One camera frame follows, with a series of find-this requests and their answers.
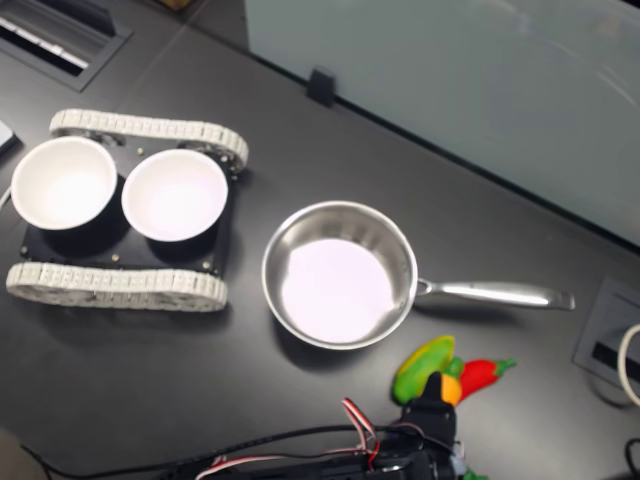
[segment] desk outlet box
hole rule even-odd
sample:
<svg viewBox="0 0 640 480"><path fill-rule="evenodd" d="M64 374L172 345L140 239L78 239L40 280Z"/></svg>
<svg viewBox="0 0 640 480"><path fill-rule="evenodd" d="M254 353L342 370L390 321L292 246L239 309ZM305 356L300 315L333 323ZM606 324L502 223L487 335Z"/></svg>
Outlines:
<svg viewBox="0 0 640 480"><path fill-rule="evenodd" d="M573 361L609 383L620 386L617 357L625 332L640 323L640 292L612 278L600 286ZM627 374L640 390L640 338L631 342Z"/></svg>
<svg viewBox="0 0 640 480"><path fill-rule="evenodd" d="M17 140L13 131L0 120L0 155L9 150Z"/></svg>

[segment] white bowl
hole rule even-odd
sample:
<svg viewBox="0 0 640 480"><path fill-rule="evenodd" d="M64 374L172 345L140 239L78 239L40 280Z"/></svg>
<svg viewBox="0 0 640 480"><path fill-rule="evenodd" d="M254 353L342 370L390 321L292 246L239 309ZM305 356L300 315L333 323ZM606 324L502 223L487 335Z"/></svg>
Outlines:
<svg viewBox="0 0 640 480"><path fill-rule="evenodd" d="M213 225L229 187L220 166L193 150L165 150L138 165L122 191L133 228L161 242L195 237Z"/></svg>
<svg viewBox="0 0 640 480"><path fill-rule="evenodd" d="M27 222L65 230L94 219L109 203L118 172L109 152L82 137L49 140L31 150L11 180L13 205Z"/></svg>

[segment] frosted glass partition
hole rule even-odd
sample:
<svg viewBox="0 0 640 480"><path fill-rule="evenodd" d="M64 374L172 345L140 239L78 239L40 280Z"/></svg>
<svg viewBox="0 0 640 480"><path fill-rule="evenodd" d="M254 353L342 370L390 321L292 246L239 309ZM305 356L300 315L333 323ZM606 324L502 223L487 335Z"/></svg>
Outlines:
<svg viewBox="0 0 640 480"><path fill-rule="evenodd" d="M246 0L252 52L640 245L640 10Z"/></svg>

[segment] white cable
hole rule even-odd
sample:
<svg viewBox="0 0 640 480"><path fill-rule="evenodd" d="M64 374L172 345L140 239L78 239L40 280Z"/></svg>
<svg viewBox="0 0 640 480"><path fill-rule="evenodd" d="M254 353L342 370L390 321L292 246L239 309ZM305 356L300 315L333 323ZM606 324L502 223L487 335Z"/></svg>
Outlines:
<svg viewBox="0 0 640 480"><path fill-rule="evenodd" d="M4 204L7 203L9 197L11 196L11 187L7 188L5 192L0 197L0 210L4 207Z"/></svg>
<svg viewBox="0 0 640 480"><path fill-rule="evenodd" d="M195 480L202 480L203 478L209 475L212 475L216 472L219 472L220 470L224 470L225 468L229 468L229 467L234 467L236 465L241 465L243 463L259 462L262 460L276 460L279 458L286 458L286 457L283 457L282 455L255 455L251 457L241 457L241 458L236 458L234 460L228 460L226 462L217 463L212 467L209 467L207 470L200 472L198 476L195 478Z"/></svg>
<svg viewBox="0 0 640 480"><path fill-rule="evenodd" d="M627 352L629 350L629 344L638 333L640 333L640 324L631 327L627 330L627 333L624 334L624 337L622 337L620 349L618 350L618 376L620 377L620 384L625 393L633 403L640 407L640 397L638 397L631 388L631 383L629 383L629 377L627 376Z"/></svg>
<svg viewBox="0 0 640 480"><path fill-rule="evenodd" d="M349 420L351 420L351 423L353 423L353 426L355 427L356 431L358 432L358 436L360 437L360 448L366 449L367 448L367 438L365 437L364 434L364 429L362 428L362 425L360 425L360 423L358 423L358 420L356 420L356 417L353 416L353 414L349 411L349 409L347 407L344 407L344 411L347 414L347 417L349 417Z"/></svg>

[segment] white track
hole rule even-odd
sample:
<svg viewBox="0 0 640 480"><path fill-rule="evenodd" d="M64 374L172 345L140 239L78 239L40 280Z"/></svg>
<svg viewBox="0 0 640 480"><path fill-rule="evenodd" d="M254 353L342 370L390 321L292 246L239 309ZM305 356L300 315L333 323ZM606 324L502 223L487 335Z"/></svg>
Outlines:
<svg viewBox="0 0 640 480"><path fill-rule="evenodd" d="M211 123L166 120L93 110L62 110L51 121L53 136L82 135L124 144L126 136L176 140L181 146L224 155L235 172L249 148L237 133ZM26 262L7 276L9 293L52 305L211 312L227 302L224 282L188 270L108 270Z"/></svg>

